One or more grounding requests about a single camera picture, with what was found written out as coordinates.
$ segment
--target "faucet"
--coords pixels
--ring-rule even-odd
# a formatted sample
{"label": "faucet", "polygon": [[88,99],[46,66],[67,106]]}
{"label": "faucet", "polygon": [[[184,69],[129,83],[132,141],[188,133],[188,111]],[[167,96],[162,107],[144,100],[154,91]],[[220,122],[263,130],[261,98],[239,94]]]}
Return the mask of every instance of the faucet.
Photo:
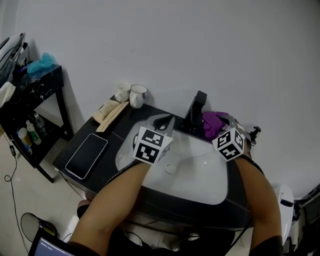
{"label": "faucet", "polygon": [[182,121],[182,128],[194,132],[196,128],[202,125],[202,107],[206,104],[207,94],[198,90],[193,102]]}

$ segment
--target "wrist strap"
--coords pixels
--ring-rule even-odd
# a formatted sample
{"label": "wrist strap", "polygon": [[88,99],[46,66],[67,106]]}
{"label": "wrist strap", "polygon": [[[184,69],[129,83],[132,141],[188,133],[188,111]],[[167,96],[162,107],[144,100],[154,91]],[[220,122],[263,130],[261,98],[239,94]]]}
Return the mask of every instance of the wrist strap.
{"label": "wrist strap", "polygon": [[255,161],[253,161],[250,157],[247,157],[246,155],[242,154],[242,155],[239,155],[238,158],[242,158],[242,159],[247,160],[250,164],[252,164],[254,167],[256,167],[263,175],[265,175],[264,172],[261,170],[260,166],[257,165],[255,163]]}

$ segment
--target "mug rim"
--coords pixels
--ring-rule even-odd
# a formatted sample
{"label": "mug rim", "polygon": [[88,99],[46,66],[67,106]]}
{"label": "mug rim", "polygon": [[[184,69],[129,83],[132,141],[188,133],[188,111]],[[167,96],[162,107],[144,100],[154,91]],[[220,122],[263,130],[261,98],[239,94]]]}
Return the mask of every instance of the mug rim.
{"label": "mug rim", "polygon": [[[120,88],[118,88],[118,85],[128,85],[128,89],[120,89]],[[114,87],[115,87],[117,90],[123,91],[123,92],[126,92],[126,91],[131,90],[131,86],[130,86],[130,84],[129,84],[128,82],[117,82]]]}
{"label": "mug rim", "polygon": [[[144,87],[144,88],[145,88],[145,92],[137,92],[137,91],[134,91],[134,90],[132,89],[132,87],[134,87],[134,86],[142,86],[142,87]],[[142,84],[133,84],[133,85],[131,85],[130,89],[131,89],[131,91],[133,91],[133,92],[136,93],[136,94],[145,94],[145,93],[148,91],[148,88],[145,87],[145,86],[142,85]]]}

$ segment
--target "purple cloth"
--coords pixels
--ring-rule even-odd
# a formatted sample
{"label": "purple cloth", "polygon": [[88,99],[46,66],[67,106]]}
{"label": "purple cloth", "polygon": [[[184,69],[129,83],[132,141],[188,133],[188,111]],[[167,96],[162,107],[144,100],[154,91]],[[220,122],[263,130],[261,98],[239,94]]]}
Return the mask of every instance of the purple cloth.
{"label": "purple cloth", "polygon": [[228,115],[228,113],[214,111],[202,113],[202,119],[204,121],[203,129],[206,138],[216,138],[219,130],[226,125],[218,116],[225,114]]}

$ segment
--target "black and white cube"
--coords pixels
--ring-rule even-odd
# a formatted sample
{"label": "black and white cube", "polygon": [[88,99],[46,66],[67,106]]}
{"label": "black and white cube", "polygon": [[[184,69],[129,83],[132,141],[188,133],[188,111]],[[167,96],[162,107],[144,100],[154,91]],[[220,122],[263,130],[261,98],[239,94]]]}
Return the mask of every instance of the black and white cube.
{"label": "black and white cube", "polygon": [[171,137],[141,126],[134,147],[133,158],[150,165],[156,164],[166,155],[172,141]]}
{"label": "black and white cube", "polygon": [[242,155],[245,149],[245,138],[235,127],[214,139],[212,143],[227,162]]}

